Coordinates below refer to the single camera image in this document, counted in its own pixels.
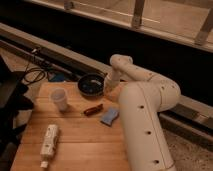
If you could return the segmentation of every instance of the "white cup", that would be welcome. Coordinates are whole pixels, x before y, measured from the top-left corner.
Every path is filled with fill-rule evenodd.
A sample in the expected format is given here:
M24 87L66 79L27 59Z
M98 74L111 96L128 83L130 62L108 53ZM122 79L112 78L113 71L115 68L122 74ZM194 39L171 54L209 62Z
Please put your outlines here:
M63 88L56 88L50 94L50 99L57 106L58 110L61 112L66 111L67 104L67 92Z

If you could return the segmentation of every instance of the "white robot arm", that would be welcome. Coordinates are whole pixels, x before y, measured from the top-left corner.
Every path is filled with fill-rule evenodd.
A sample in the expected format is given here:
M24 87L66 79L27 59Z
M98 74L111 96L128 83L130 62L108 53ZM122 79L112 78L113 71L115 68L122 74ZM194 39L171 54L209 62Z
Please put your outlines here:
M175 171L157 112L174 107L180 88L173 80L132 64L129 56L113 55L104 92L115 88L122 74L134 82L119 96L119 108L132 171Z

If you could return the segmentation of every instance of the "wooden board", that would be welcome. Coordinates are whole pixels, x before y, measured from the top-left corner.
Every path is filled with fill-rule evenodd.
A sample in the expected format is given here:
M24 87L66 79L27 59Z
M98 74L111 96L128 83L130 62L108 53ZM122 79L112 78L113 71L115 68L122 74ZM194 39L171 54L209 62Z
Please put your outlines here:
M11 171L42 171L41 144L21 144ZM123 143L58 143L48 171L129 171Z
M60 113L49 99L57 87L67 90L70 107L64 113ZM76 83L44 83L11 170L42 170L40 150L43 137L49 124L57 124L60 128L57 154L48 171L129 171L119 118L112 127L100 122L109 107L118 108L119 91L120 87L107 97L85 98ZM85 109L100 103L104 106L101 112L90 117L82 115Z

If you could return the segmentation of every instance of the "floor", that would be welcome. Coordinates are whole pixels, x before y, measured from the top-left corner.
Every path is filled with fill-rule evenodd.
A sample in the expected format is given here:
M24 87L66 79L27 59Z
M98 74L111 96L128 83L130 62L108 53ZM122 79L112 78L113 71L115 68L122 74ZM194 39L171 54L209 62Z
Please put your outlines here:
M2 48L0 48L0 54L2 55L4 61L7 63L9 68L12 71L23 71L25 70L28 62L20 57L17 57L14 54L11 54ZM42 82L45 82L47 80L42 80L41 82L35 83L31 86L29 86L28 92L25 94L26 97L31 99L32 101L35 101L37 92L39 91L39 88L42 84ZM14 126L19 126L24 123L28 122L28 119L30 118L31 110L28 111L20 111L18 117L14 120ZM9 144L7 149L5 150L5 153L3 156L0 157L0 171L9 171L10 166L13 162L13 158L15 156L17 147L13 144Z
M6 63L11 70L24 70L27 61L0 49ZM33 101L36 98L39 87L42 82L30 86L27 97ZM21 112L16 119L16 125L26 123L30 117L31 111ZM206 141L202 137L197 137L187 131L183 131L181 127L177 127L169 122L161 120L166 140L169 145L171 154L175 160L178 171L212 171L213 170L213 143ZM0 158L0 171L9 171L13 162L17 148L9 144L5 154Z

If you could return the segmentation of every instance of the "cable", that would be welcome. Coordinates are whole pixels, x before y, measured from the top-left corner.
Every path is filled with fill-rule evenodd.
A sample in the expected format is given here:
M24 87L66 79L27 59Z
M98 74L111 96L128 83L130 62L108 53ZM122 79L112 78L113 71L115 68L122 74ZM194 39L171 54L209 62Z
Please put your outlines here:
M24 81L26 82L27 86L33 83L39 82L43 80L44 78L47 78L47 80L50 81L51 74L59 74L59 73L63 74L66 78L68 78L68 80L74 80L74 81L78 80L75 74L66 73L63 70L55 69L53 68L52 64L46 60L42 60L38 62L36 60L36 55L39 53L39 51L40 51L40 48L36 48L31 51L31 56L29 57L28 64L25 68ZM29 69L29 66L32 62L36 63L38 67L33 67ZM37 74L35 75L33 79L29 80L27 76L32 73L37 73Z

